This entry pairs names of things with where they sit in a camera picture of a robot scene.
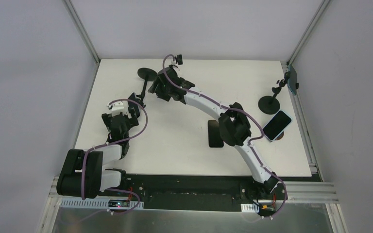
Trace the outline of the black phone stand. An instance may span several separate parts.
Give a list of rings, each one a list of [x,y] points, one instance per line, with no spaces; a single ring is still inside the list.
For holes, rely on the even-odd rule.
[[[258,108],[261,112],[268,115],[274,115],[280,110],[280,103],[276,97],[281,92],[282,88],[287,85],[290,79],[290,74],[291,72],[287,71],[284,74],[284,78],[277,81],[278,86],[271,89],[273,92],[272,96],[263,96],[259,99]]]
[[[156,80],[157,72],[150,68],[143,67],[138,69],[137,74],[144,81],[141,94],[137,95],[137,97],[139,98],[139,103],[144,108],[146,106],[144,103],[144,99],[146,95],[147,84],[148,82],[153,82]]]
[[[181,54],[178,54],[176,56],[173,56],[173,60],[171,62],[173,65],[180,66],[183,64],[183,56]]]

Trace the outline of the blue phone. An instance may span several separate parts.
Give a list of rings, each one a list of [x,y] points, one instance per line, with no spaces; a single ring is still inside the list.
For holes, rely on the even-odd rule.
[[[297,90],[299,88],[299,83],[297,81],[297,71],[293,65],[288,65],[288,89],[292,92],[293,95],[297,95]]]

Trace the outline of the blue-cased phone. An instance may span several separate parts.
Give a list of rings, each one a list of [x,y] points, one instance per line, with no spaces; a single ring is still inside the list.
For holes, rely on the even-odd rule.
[[[269,141],[274,141],[292,123],[292,117],[279,110],[263,127],[263,133]]]

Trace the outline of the black phone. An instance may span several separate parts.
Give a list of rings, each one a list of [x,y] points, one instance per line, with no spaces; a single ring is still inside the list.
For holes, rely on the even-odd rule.
[[[224,141],[220,136],[219,123],[216,120],[207,122],[208,128],[208,145],[210,148],[223,148]]]

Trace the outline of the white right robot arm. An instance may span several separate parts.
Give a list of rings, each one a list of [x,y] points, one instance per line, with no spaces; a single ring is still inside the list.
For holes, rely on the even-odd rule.
[[[244,112],[238,102],[225,106],[211,99],[195,84],[179,77],[178,70],[177,66],[170,65],[159,71],[148,92],[156,94],[158,98],[165,101],[173,99],[195,107],[213,117],[219,124],[221,139],[239,152],[252,178],[258,183],[256,186],[258,196],[263,199],[270,198],[275,194],[279,180],[252,144],[250,126],[252,117]]]

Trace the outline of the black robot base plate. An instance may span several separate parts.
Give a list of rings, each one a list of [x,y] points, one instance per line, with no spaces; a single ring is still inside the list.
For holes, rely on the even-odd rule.
[[[251,176],[126,174],[120,188],[133,191],[146,209],[239,212],[268,197],[271,188]]]

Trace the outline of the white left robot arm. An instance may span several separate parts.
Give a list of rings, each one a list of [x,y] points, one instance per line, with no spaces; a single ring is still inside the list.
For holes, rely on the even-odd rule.
[[[106,142],[88,150],[70,149],[67,152],[56,185],[61,196],[93,199],[110,189],[116,196],[124,196],[129,189],[123,180],[124,170],[112,168],[112,163],[124,158],[129,150],[129,131],[139,125],[144,110],[144,95],[132,93],[128,99],[108,104],[102,120],[108,130]]]

